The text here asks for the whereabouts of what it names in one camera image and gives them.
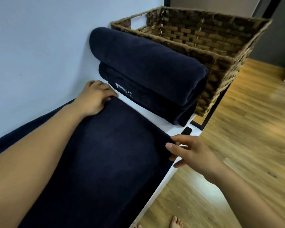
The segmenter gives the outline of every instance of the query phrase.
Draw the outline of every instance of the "light blue wall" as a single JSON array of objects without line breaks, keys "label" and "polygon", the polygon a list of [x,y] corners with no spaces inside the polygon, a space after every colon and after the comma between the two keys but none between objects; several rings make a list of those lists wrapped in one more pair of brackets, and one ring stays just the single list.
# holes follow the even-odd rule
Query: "light blue wall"
[{"label": "light blue wall", "polygon": [[87,38],[163,0],[0,0],[0,137],[100,78]]}]

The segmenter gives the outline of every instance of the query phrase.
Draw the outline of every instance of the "woven basket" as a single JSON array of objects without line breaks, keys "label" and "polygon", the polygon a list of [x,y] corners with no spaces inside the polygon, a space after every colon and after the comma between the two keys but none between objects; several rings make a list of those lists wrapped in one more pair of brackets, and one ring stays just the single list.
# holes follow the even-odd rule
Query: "woven basket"
[{"label": "woven basket", "polygon": [[[131,19],[144,14],[146,26],[131,29]],[[111,28],[153,40],[204,64],[210,73],[195,110],[204,116],[236,78],[270,23],[270,19],[162,6],[111,22]]]}]

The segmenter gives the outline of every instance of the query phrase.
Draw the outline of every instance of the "navy blue towel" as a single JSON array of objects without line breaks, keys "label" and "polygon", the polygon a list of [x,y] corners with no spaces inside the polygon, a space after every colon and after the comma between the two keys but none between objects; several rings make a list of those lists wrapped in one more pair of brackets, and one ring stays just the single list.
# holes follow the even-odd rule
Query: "navy blue towel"
[{"label": "navy blue towel", "polygon": [[192,57],[152,40],[109,28],[96,28],[90,35],[94,56],[131,81],[184,106],[205,87],[208,69]]},{"label": "navy blue towel", "polygon": [[[128,77],[103,62],[99,65],[99,74],[120,93],[173,125],[186,126],[195,111],[197,95],[194,95],[184,106],[179,106],[153,90],[129,80]],[[195,90],[196,94],[203,91],[202,88],[203,85],[199,85]]]},{"label": "navy blue towel", "polygon": [[[61,108],[0,138],[0,153]],[[129,227],[172,165],[166,142],[167,134],[113,97],[76,128],[19,227]]]}]

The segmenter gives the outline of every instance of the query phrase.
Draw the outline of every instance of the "hand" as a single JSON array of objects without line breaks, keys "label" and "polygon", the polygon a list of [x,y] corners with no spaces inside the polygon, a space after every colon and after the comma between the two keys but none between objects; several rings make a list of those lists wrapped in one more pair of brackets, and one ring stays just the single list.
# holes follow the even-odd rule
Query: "hand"
[{"label": "hand", "polygon": [[108,84],[102,81],[88,81],[82,92],[71,104],[83,117],[98,114],[111,96],[118,97]]},{"label": "hand", "polygon": [[173,153],[170,157],[171,161],[179,156],[182,160],[174,164],[175,168],[185,164],[190,166],[196,172],[202,174],[206,180],[212,184],[216,183],[217,174],[225,168],[226,165],[221,162],[215,154],[202,142],[198,136],[175,135],[171,137],[177,144],[186,146],[178,146],[177,144],[167,143],[166,148]]}]

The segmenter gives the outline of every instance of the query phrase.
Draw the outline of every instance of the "wooden floor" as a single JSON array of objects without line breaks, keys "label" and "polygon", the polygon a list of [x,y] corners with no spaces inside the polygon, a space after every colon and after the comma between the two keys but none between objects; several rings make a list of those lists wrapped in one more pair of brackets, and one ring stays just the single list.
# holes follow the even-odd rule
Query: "wooden floor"
[{"label": "wooden floor", "polygon": [[[284,75],[282,68],[247,60],[201,137],[285,217]],[[140,224],[168,227],[172,215],[185,227],[240,227],[220,190],[189,167],[175,173]]]}]

